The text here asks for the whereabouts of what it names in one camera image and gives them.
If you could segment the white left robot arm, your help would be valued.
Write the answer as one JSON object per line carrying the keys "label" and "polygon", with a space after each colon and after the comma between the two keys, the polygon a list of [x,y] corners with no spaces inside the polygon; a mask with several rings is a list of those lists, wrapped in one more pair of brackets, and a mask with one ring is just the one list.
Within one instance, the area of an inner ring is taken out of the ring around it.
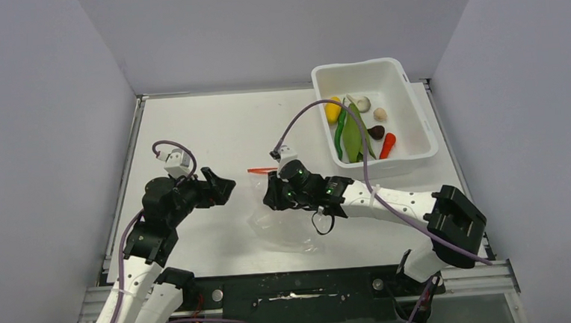
{"label": "white left robot arm", "polygon": [[190,271],[167,268],[178,240],[176,228],[195,209],[222,206],[236,182],[209,167],[196,176],[150,180],[143,209],[126,228],[118,253],[118,277],[96,323],[166,323],[194,284]]}

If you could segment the green leafy vegetable toy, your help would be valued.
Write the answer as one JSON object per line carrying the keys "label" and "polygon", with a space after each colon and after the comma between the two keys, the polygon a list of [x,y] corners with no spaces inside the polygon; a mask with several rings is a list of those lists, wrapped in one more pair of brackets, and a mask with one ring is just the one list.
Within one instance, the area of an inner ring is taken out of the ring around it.
{"label": "green leafy vegetable toy", "polygon": [[372,149],[372,142],[370,141],[370,136],[368,135],[365,123],[360,115],[357,105],[351,102],[348,108],[353,112],[352,114],[346,114],[345,124],[342,130],[342,141],[345,148],[345,153],[347,154],[348,162],[353,164],[355,162],[361,162],[364,156],[363,145],[362,145],[362,134],[358,129],[358,125],[355,122],[354,117],[356,117],[360,122],[361,126],[365,131],[366,146],[368,149],[368,154],[375,160],[375,152]]}

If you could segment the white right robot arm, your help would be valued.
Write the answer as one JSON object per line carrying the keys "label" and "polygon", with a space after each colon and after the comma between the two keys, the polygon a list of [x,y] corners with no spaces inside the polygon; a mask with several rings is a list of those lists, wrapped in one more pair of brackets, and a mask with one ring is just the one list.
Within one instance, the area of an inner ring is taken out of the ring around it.
{"label": "white right robot arm", "polygon": [[323,177],[295,159],[268,174],[262,202],[274,211],[301,209],[332,219],[372,218],[420,231],[426,241],[410,248],[396,274],[404,293],[417,293],[444,267],[467,269],[489,263],[478,254],[487,219],[453,185],[438,191],[399,191],[345,176]]}

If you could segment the clear orange zip bag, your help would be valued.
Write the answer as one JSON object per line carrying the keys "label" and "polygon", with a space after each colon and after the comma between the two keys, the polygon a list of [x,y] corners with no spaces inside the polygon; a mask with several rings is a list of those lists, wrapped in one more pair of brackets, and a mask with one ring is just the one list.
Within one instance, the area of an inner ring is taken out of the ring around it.
{"label": "clear orange zip bag", "polygon": [[247,219],[250,229],[268,251],[302,254],[323,252],[324,243],[309,229],[306,213],[297,210],[277,212],[262,203],[268,188],[268,174],[276,170],[275,167],[255,167],[247,171],[254,205]]}

